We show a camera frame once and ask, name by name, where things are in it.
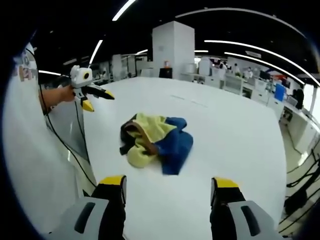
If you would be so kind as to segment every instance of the ceiling light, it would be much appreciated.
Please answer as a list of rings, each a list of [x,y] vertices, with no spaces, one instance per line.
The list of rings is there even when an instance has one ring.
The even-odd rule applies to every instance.
[[[299,83],[301,83],[301,84],[303,84],[303,85],[305,84],[303,81],[301,81],[299,78],[297,78],[295,75],[291,74],[290,72],[287,72],[286,70],[284,70],[284,69],[282,69],[282,68],[280,68],[280,67],[278,67],[278,66],[275,66],[275,65],[273,65],[273,64],[271,64],[271,63],[268,63],[268,62],[266,62],[266,61],[262,61],[262,60],[260,60],[260,59],[254,58],[254,57],[250,57],[250,56],[246,56],[246,55],[241,55],[241,54],[236,54],[236,53],[232,53],[232,52],[224,52],[224,54],[232,55],[232,56],[238,56],[238,57],[241,57],[241,58],[251,59],[251,60],[253,60],[253,61],[260,62],[260,63],[265,64],[265,65],[268,65],[268,66],[270,66],[270,67],[272,67],[272,68],[274,68],[274,69],[280,70],[281,72],[287,74],[288,76],[292,77],[293,79],[297,80]]]
[[[51,75],[61,76],[61,73],[56,73],[56,72],[52,72],[52,71],[39,70],[39,73],[41,73],[41,74],[51,74]]]
[[[121,15],[135,2],[136,0],[128,0],[125,5],[116,13],[116,15],[113,17],[112,21],[117,21]]]
[[[140,54],[143,54],[143,53],[145,53],[145,52],[148,52],[148,49],[142,50],[142,51],[138,51],[135,55],[140,55]]]
[[[96,53],[97,53],[100,45],[102,44],[102,41],[103,41],[103,40],[99,40],[98,44],[96,45],[96,47],[95,47],[95,49],[94,49],[94,51],[93,51],[93,54],[92,54],[92,56],[91,56],[91,59],[90,59],[89,64],[92,64],[92,61],[94,60],[95,55],[96,55]]]
[[[74,58],[74,59],[71,59],[71,60],[69,60],[69,61],[64,62],[63,65],[69,65],[69,64],[72,64],[72,63],[74,63],[74,62],[76,62],[76,61],[77,61],[77,59]]]
[[[266,50],[264,48],[258,47],[258,46],[253,46],[253,45],[249,45],[249,44],[245,44],[245,43],[240,43],[240,42],[235,42],[235,41],[223,41],[223,40],[205,40],[205,43],[219,43],[219,44],[233,44],[233,45],[240,45],[240,46],[244,46],[244,47],[248,47],[248,48],[253,48],[253,49],[257,49],[263,52],[266,52],[268,54],[272,54],[278,58],[281,58],[285,61],[287,61],[288,63],[292,64],[293,66],[297,67],[298,69],[300,69],[302,72],[304,72],[305,74],[307,74],[319,87],[320,87],[320,82],[318,82],[314,76],[312,76],[311,73],[307,72],[307,70],[305,70],[304,68],[302,68],[301,66],[299,66],[298,64],[294,63],[293,61],[289,60],[288,58],[277,54],[273,51],[269,51]]]

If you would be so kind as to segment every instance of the white table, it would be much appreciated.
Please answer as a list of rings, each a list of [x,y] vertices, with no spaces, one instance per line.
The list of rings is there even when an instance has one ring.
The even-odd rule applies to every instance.
[[[237,182],[278,225],[286,190],[286,157],[278,121],[250,99],[186,81],[136,77],[105,86],[115,100],[89,96],[84,112],[93,173],[127,176],[124,233],[130,240],[210,240],[211,178]],[[182,117],[194,138],[179,175],[163,175],[154,162],[131,166],[119,152],[120,127],[134,114]]]

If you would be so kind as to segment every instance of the person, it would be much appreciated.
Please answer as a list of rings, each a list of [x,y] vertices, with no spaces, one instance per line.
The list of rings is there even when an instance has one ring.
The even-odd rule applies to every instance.
[[[39,233],[49,233],[82,196],[76,169],[61,155],[44,116],[50,107],[73,101],[73,89],[43,89],[41,95],[30,43],[13,60],[2,118],[5,166],[25,215]]]
[[[246,71],[244,71],[244,77],[246,79],[250,79],[254,76],[254,73],[251,70],[251,67],[248,67],[248,69]]]
[[[295,105],[295,107],[299,110],[301,110],[304,106],[304,98],[305,94],[302,89],[297,89],[295,92],[295,99],[298,101],[298,103]]]
[[[218,76],[219,76],[220,81],[224,81],[225,80],[225,74],[226,74],[225,65],[223,63],[220,63],[219,71],[218,71]]]
[[[234,71],[233,71],[234,74],[240,74],[240,68],[238,67],[238,64],[234,64]]]
[[[224,69],[224,70],[228,70],[228,65],[227,65],[227,62],[226,62],[226,61],[223,62],[223,69]]]

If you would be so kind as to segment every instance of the blue towel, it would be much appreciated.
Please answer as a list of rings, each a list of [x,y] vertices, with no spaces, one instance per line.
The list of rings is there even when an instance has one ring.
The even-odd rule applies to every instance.
[[[178,175],[194,144],[193,137],[182,131],[187,126],[186,120],[180,117],[167,117],[165,123],[176,126],[164,139],[154,145],[162,157],[162,173]]]

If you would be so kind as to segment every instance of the white wall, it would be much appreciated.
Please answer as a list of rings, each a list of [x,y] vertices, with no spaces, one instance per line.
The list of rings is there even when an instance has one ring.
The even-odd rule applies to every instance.
[[[179,22],[168,22],[152,31],[154,75],[169,61],[172,77],[182,79],[185,64],[195,60],[195,30]]]
[[[174,22],[168,22],[152,30],[152,51],[154,76],[164,67],[165,61],[173,64],[175,61]]]
[[[122,61],[121,55],[113,55],[112,56],[112,74],[115,80],[120,80],[122,72]]]
[[[186,64],[195,62],[195,30],[187,25],[174,22],[174,66],[173,78],[183,79]]]
[[[127,60],[129,65],[128,72],[131,73],[132,75],[135,75],[136,74],[135,56],[128,56]]]

